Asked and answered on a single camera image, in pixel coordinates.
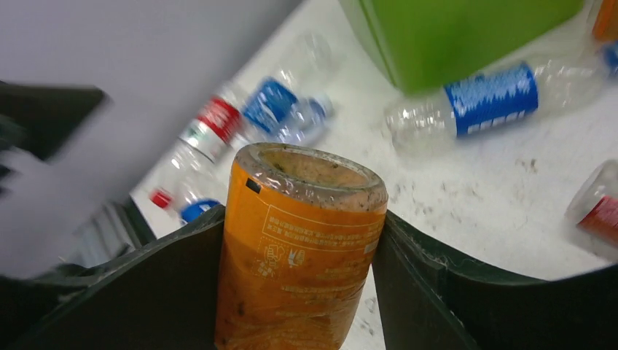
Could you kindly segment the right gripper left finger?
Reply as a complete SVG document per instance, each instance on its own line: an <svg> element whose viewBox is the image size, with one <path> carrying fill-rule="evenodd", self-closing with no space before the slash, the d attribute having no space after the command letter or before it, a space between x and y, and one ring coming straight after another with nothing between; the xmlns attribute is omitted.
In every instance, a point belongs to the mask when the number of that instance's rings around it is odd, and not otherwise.
<svg viewBox="0 0 618 350"><path fill-rule="evenodd" d="M92 268L1 278L3 349L213 349L225 208Z"/></svg>

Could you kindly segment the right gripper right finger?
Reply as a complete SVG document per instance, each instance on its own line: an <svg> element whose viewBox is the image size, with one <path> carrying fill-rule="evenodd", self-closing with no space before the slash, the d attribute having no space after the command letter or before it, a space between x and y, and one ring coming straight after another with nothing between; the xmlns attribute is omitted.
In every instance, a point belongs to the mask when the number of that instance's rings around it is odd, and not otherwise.
<svg viewBox="0 0 618 350"><path fill-rule="evenodd" d="M557 281L498 268L389 212L372 264L387 349L615 349L617 267Z"/></svg>

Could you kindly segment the small orange juice bottle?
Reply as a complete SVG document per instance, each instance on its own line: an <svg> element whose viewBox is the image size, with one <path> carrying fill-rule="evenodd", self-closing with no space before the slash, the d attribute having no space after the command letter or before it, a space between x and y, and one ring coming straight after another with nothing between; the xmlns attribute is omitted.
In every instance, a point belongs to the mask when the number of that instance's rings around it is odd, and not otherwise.
<svg viewBox="0 0 618 350"><path fill-rule="evenodd" d="M385 223L371 169L256 143L232 163L219 264L218 349L339 349Z"/></svg>

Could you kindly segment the red cap tea bottle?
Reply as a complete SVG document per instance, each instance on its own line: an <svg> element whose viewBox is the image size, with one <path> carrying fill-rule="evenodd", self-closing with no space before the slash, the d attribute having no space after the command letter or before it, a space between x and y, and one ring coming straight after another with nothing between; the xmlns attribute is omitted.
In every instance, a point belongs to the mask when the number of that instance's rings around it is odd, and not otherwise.
<svg viewBox="0 0 618 350"><path fill-rule="evenodd" d="M604 161L590 174L565 216L579 229L617 246L617 160Z"/></svg>

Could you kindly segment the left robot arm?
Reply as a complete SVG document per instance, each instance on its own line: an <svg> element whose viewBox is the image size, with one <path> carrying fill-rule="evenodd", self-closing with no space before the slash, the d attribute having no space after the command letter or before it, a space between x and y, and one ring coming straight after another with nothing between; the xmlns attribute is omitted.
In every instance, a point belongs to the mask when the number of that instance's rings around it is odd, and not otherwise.
<svg viewBox="0 0 618 350"><path fill-rule="evenodd" d="M1 274L47 270L71 240L51 167L107 94L92 85L1 83Z"/></svg>

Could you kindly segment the green plastic bin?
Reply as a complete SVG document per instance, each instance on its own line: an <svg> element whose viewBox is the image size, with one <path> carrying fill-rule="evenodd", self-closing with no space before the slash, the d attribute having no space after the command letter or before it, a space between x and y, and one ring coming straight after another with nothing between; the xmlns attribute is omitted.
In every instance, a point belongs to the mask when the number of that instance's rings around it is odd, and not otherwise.
<svg viewBox="0 0 618 350"><path fill-rule="evenodd" d="M578 14L583 1L341 1L360 45L406 94L463 79Z"/></svg>

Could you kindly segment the Pepsi bottle blue cap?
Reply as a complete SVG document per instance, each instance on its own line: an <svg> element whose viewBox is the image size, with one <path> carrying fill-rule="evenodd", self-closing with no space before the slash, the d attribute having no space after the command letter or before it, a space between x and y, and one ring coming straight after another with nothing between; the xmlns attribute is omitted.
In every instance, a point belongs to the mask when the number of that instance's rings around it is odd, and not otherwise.
<svg viewBox="0 0 618 350"><path fill-rule="evenodd" d="M227 185L208 171L189 170L179 180L176 199L176 212L185 225L209 209L225 204Z"/></svg>

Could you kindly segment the red label Nongfu bottle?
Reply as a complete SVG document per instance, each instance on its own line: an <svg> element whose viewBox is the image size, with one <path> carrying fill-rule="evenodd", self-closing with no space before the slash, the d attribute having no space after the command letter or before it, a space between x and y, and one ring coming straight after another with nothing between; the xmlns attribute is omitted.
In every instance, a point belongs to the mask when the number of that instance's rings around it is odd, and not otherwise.
<svg viewBox="0 0 618 350"><path fill-rule="evenodd" d="M246 92L231 83L209 98L177 136L157 168L149 199L161 209L176 211L179 180L189 170L208 171L221 159L241 124Z"/></svg>

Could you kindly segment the crushed clear purple-label bottle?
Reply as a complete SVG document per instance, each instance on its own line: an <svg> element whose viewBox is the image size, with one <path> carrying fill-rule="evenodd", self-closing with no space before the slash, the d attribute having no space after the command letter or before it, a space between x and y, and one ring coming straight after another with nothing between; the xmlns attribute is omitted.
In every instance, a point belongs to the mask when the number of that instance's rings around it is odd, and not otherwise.
<svg viewBox="0 0 618 350"><path fill-rule="evenodd" d="M273 141L308 147L329 130L334 115L335 109L328 95L321 93L301 98L292 106Z"/></svg>

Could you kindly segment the blue label clear bottle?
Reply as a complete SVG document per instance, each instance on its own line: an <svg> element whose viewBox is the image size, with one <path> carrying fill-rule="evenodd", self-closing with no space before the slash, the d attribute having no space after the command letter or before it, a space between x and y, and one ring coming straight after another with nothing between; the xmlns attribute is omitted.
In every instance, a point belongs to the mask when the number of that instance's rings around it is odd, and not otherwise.
<svg viewBox="0 0 618 350"><path fill-rule="evenodd" d="M241 136L247 142L269 141L294 117L292 110L326 86L335 70L335 54L320 34L299 35L279 57L243 110Z"/></svg>

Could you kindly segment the large orange label bottle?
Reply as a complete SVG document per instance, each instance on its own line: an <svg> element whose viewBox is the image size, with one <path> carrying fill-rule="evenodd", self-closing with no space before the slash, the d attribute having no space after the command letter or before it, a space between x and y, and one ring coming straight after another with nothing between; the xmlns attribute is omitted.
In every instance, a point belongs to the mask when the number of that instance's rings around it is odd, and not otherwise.
<svg viewBox="0 0 618 350"><path fill-rule="evenodd" d="M599 41L617 40L617 0L595 1L592 36Z"/></svg>

